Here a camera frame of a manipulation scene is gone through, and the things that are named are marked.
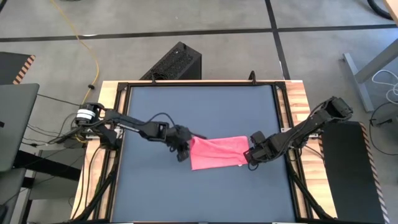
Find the black box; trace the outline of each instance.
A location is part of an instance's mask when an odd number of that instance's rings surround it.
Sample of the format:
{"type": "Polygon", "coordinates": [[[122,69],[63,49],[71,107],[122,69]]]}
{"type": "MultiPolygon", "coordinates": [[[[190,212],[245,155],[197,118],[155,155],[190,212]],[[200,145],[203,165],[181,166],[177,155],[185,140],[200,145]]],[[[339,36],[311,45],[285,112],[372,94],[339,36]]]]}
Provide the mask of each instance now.
{"type": "Polygon", "coordinates": [[[201,53],[178,42],[140,80],[201,80],[201,53]]]}

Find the gray laptop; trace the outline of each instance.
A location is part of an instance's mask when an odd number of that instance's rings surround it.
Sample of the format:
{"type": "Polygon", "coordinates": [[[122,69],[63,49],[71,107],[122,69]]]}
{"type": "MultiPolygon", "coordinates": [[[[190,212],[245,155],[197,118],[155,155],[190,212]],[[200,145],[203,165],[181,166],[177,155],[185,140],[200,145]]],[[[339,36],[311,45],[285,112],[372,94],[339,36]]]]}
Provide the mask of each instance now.
{"type": "Polygon", "coordinates": [[[12,168],[39,84],[0,85],[0,172],[12,168]]]}

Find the table leg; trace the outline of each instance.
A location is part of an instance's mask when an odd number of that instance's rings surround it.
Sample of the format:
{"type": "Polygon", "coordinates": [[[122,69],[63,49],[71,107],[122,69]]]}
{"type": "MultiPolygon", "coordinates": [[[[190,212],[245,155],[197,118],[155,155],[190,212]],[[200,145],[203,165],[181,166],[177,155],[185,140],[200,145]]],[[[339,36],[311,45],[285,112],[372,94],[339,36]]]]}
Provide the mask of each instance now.
{"type": "Polygon", "coordinates": [[[343,54],[343,57],[351,71],[350,76],[353,77],[354,87],[361,97],[366,112],[374,110],[369,93],[364,82],[371,78],[377,71],[384,68],[388,63],[398,57],[398,39],[384,49],[378,56],[371,60],[360,71],[356,68],[353,59],[349,53],[343,54]]]}

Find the orange and black striped edge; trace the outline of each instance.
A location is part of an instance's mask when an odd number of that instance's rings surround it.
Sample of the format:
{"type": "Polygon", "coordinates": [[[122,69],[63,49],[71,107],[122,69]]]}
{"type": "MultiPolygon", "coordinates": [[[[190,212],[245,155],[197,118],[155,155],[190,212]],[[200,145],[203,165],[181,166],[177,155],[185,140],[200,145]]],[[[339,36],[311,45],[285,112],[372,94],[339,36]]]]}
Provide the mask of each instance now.
{"type": "MultiPolygon", "coordinates": [[[[382,213],[383,213],[384,223],[385,224],[390,224],[390,219],[388,218],[386,203],[384,202],[383,193],[381,192],[381,186],[380,186],[380,182],[379,182],[379,177],[377,176],[376,166],[374,165],[372,151],[371,151],[371,148],[369,146],[369,139],[368,139],[368,134],[366,132],[366,127],[361,122],[359,122],[359,124],[361,125],[361,128],[362,128],[362,135],[363,135],[363,139],[364,139],[364,142],[365,142],[365,145],[366,145],[366,151],[368,152],[369,163],[371,165],[371,169],[372,169],[372,173],[373,173],[374,184],[376,185],[377,194],[379,195],[380,207],[381,207],[381,210],[382,210],[382,213]]],[[[323,156],[325,156],[323,154],[322,137],[320,137],[318,139],[318,143],[319,143],[319,148],[321,150],[321,154],[323,156]]]]}
{"type": "Polygon", "coordinates": [[[32,66],[33,61],[35,60],[35,55],[31,55],[27,58],[25,64],[22,66],[21,70],[18,72],[18,75],[15,77],[13,84],[18,85],[21,83],[22,79],[25,77],[28,69],[32,66]]]}

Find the yellow cable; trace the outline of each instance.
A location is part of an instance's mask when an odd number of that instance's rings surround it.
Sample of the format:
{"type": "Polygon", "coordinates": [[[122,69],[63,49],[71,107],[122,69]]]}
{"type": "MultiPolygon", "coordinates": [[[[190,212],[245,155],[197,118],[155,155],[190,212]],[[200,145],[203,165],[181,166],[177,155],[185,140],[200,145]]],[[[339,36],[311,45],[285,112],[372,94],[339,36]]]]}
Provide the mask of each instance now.
{"type": "Polygon", "coordinates": [[[77,134],[75,134],[75,139],[76,139],[78,142],[80,142],[80,143],[87,143],[87,141],[81,140],[81,139],[77,136],[77,134]]]}
{"type": "MultiPolygon", "coordinates": [[[[65,21],[69,24],[69,26],[70,26],[71,30],[73,31],[74,35],[76,36],[77,40],[78,40],[83,46],[85,46],[85,47],[87,48],[87,50],[89,51],[89,53],[90,53],[91,56],[93,57],[93,59],[94,59],[94,61],[95,61],[95,65],[97,66],[97,74],[95,75],[95,78],[94,78],[93,82],[91,83],[91,85],[94,85],[95,82],[96,82],[97,79],[98,79],[99,74],[100,74],[100,66],[98,65],[98,60],[97,60],[96,55],[94,54],[94,52],[93,52],[82,40],[80,40],[79,34],[77,33],[75,27],[74,27],[73,24],[70,22],[69,18],[65,15],[65,13],[63,13],[62,9],[57,5],[57,3],[55,3],[54,0],[50,0],[50,1],[51,1],[51,3],[54,5],[54,7],[55,7],[56,9],[58,9],[58,11],[59,11],[60,14],[62,15],[62,17],[65,19],[65,21]]],[[[86,101],[87,96],[88,96],[88,94],[90,93],[90,91],[91,91],[91,88],[88,89],[88,91],[87,91],[87,93],[86,93],[86,95],[85,95],[85,97],[84,97],[84,99],[83,99],[83,102],[81,102],[82,104],[86,101]]]]}

